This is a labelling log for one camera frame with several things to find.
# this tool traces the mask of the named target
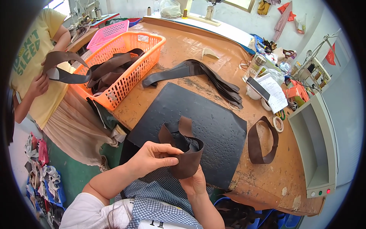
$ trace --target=shoe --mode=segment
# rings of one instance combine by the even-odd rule
[[[107,170],[110,170],[111,168],[108,166],[108,160],[107,157],[105,155],[101,155],[102,157],[102,165],[99,166],[99,170],[101,172],[105,172]]]
[[[114,137],[111,139],[112,139],[113,143],[108,143],[108,145],[117,148],[119,145],[119,142]]]

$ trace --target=black cutting board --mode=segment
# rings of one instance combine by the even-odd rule
[[[201,166],[206,182],[228,189],[243,152],[247,122],[194,92],[167,83],[128,136],[138,147],[146,141],[160,143],[158,133],[164,122],[192,119],[192,132],[205,143]]]

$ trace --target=hand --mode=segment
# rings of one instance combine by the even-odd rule
[[[49,79],[47,74],[40,73],[30,83],[28,94],[33,98],[43,95],[48,90]]]
[[[140,178],[158,168],[178,164],[178,159],[169,157],[169,154],[183,154],[183,151],[171,144],[147,141],[127,163],[133,174]]]
[[[207,194],[206,179],[201,165],[198,166],[197,172],[192,177],[181,179],[179,182],[187,196]]]

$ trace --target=woman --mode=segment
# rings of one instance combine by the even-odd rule
[[[179,206],[151,198],[136,196],[109,204],[134,180],[178,164],[177,158],[167,156],[182,153],[170,144],[146,142],[127,163],[93,177],[65,211],[60,228],[224,229],[224,221],[207,194],[201,166],[192,177],[179,180],[194,217]]]
[[[21,123],[29,113],[62,151],[105,171],[109,169],[107,158],[99,154],[99,148],[103,143],[117,146],[117,141],[109,137],[111,132],[103,128],[86,100],[68,84],[42,74],[46,55],[65,51],[70,43],[70,32],[62,25],[65,17],[55,10],[43,9],[25,36],[10,76],[10,87],[21,98],[18,103],[14,94],[15,121]],[[75,70],[67,62],[58,67],[69,73]]]

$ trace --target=blue gingham cloth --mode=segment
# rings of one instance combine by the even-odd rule
[[[206,190],[211,196],[213,188],[206,187]],[[203,229],[202,225],[193,217],[193,210],[186,192],[180,182],[172,177],[167,167],[157,169],[145,177],[133,181],[124,189],[124,193],[127,198],[135,198],[132,209],[133,218],[127,226],[128,229],[138,228],[140,221],[145,219],[182,223]],[[118,195],[115,201],[120,199],[122,199],[121,195]]]

